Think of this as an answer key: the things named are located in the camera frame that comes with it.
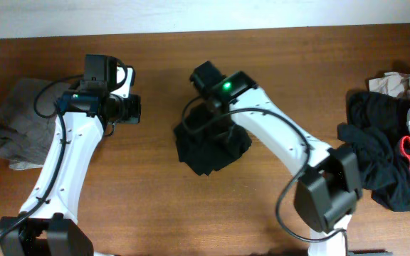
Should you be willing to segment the black logo t-shirt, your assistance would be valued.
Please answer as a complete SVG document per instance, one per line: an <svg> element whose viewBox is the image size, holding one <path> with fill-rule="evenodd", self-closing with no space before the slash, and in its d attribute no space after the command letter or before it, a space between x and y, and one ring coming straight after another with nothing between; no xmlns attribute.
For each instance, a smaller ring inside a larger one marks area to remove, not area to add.
<svg viewBox="0 0 410 256"><path fill-rule="evenodd" d="M247 131L234 122L213 124L197 134L188 133L178 124L174 135L179 161L199 176L208 176L240 159L252 144Z"/></svg>

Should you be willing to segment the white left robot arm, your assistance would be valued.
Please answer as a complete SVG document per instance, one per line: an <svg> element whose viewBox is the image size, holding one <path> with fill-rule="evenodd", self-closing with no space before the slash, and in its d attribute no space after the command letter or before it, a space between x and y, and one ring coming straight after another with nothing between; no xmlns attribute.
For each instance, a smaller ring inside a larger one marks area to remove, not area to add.
<svg viewBox="0 0 410 256"><path fill-rule="evenodd" d="M97 255L78 227L80 193L106 129L139 123L141 99L130 92L135 69L110 55L87 54L76 80L53 103L53 140L36 185L16 217L0 219L3 255Z"/></svg>

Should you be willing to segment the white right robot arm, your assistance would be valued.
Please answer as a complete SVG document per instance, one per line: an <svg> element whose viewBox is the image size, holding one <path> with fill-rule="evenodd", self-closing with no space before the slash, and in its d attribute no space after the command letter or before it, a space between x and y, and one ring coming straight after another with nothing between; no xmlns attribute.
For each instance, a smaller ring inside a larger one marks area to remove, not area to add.
<svg viewBox="0 0 410 256"><path fill-rule="evenodd" d="M206 61L194 69L189 80L214 113L194 132L234 122L257 137L292 174L275 205L281 228L307 242L309 255L348 255L347 227L362 197L358 161L352 148L342 145L334 149L306 132L243 71L226 77ZM294 233L279 213L292 188L293 206L310 229L308 238Z"/></svg>

